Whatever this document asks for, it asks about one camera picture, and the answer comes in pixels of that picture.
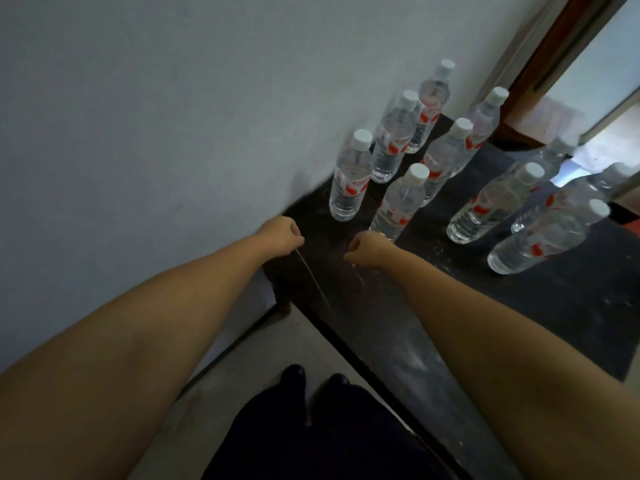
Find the person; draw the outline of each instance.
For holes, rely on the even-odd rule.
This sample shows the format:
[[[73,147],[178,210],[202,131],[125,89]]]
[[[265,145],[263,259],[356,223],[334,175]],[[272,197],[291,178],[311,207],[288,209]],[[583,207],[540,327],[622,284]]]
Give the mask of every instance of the person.
[[[303,243],[292,219],[276,217],[127,291],[11,366],[0,378],[3,477],[125,477],[251,276]],[[344,258],[389,274],[404,290],[524,475],[640,477],[640,401],[574,348],[381,234],[358,234]],[[440,477],[390,413],[341,376],[329,380],[312,411],[319,434],[305,436],[303,390],[300,368],[288,368],[238,414],[204,476],[364,477],[375,461],[395,477]],[[276,421],[264,414],[269,405]],[[295,437],[297,446],[282,437]],[[243,464],[255,468],[240,470]]]

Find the person's right arm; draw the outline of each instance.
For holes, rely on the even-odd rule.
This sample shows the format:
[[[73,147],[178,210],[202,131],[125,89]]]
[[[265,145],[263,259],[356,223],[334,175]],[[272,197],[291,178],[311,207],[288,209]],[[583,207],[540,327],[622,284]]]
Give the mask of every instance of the person's right arm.
[[[345,259],[386,272],[404,290],[525,475],[640,478],[640,401],[587,357],[382,234],[358,234]]]

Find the table top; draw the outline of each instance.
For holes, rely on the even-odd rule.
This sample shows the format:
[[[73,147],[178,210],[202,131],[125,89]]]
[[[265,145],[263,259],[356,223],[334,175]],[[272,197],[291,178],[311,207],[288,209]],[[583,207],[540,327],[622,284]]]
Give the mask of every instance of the table top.
[[[451,123],[441,118],[429,140]],[[420,161],[426,147],[406,155],[396,177]],[[416,213],[396,245],[535,320],[623,380],[640,339],[640,239],[635,234],[606,219],[593,226],[577,248],[508,276],[492,272],[486,256],[510,235],[514,216],[464,246],[448,239],[450,218],[512,162],[494,146],[484,145],[468,167]],[[330,178],[286,211],[299,225],[305,245],[299,255],[268,263],[268,278],[296,306],[331,327],[469,475],[478,480],[522,478],[446,368],[402,291],[388,276],[342,259],[352,238],[368,229],[388,184],[372,181],[356,217],[340,223],[329,213],[331,183]],[[527,207],[555,189],[545,185]]]

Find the forearm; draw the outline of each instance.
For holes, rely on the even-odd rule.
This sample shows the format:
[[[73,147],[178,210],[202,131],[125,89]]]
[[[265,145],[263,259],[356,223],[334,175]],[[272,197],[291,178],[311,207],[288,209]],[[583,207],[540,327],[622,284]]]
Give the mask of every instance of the forearm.
[[[619,382],[537,323],[417,256],[394,248],[382,269],[528,476],[637,473],[629,445],[639,444],[640,410]]]
[[[9,369],[0,382],[1,423],[15,473],[126,474],[269,257],[252,236],[165,271]]]

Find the clear plastic bottle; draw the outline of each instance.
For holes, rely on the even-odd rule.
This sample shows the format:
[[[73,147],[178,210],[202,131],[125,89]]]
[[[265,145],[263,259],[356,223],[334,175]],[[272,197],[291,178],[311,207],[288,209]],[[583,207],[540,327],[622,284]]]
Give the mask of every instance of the clear plastic bottle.
[[[609,215],[609,206],[591,199],[572,210],[553,210],[524,232],[500,242],[487,256],[489,267],[499,274],[519,273],[581,244],[589,226]]]
[[[387,183],[400,167],[418,121],[415,113],[417,103],[418,94],[415,91],[405,91],[391,112],[382,118],[380,136],[373,148],[371,179],[375,183]]]
[[[537,163],[527,163],[514,175],[494,178],[453,216],[447,235],[453,242],[475,241],[524,205],[529,190],[545,174]]]
[[[415,153],[426,143],[431,130],[440,117],[442,107],[451,96],[449,77],[455,68],[453,61],[444,59],[429,79],[423,81],[418,91],[420,104],[416,104],[418,124],[406,148],[407,153]]]
[[[449,132],[433,140],[421,163],[429,169],[429,177],[424,183],[425,197],[421,207],[427,205],[436,197],[442,186],[451,176],[455,164],[464,158],[467,152],[465,140],[473,125],[465,118],[455,120]]]
[[[509,92],[505,88],[493,88],[484,101],[476,104],[464,115],[474,125],[474,130],[467,138],[467,157],[453,169],[452,177],[459,174],[467,166],[484,142],[500,124],[500,106],[504,104]]]
[[[578,137],[574,135],[564,135],[555,138],[550,144],[539,148],[528,154],[523,159],[514,163],[511,168],[507,170],[505,175],[512,175],[516,173],[518,168],[523,167],[525,164],[532,162],[537,163],[545,169],[545,176],[540,179],[538,185],[531,188],[532,192],[535,192],[540,188],[540,185],[548,182],[560,172],[560,167],[564,161],[564,157],[567,154],[572,155],[573,151],[578,146]]]
[[[395,241],[420,208],[424,200],[424,182],[428,177],[429,170],[423,164],[411,165],[404,177],[389,185],[369,229]]]
[[[626,182],[633,173],[633,170],[627,165],[613,163],[602,173],[576,178],[562,187],[560,191],[549,195],[546,201],[518,217],[511,225],[511,232],[516,233],[523,230],[549,210],[571,209],[586,205],[590,199],[609,202],[616,188]]]
[[[359,211],[371,178],[371,133],[357,130],[335,165],[329,209],[337,221],[350,221]]]

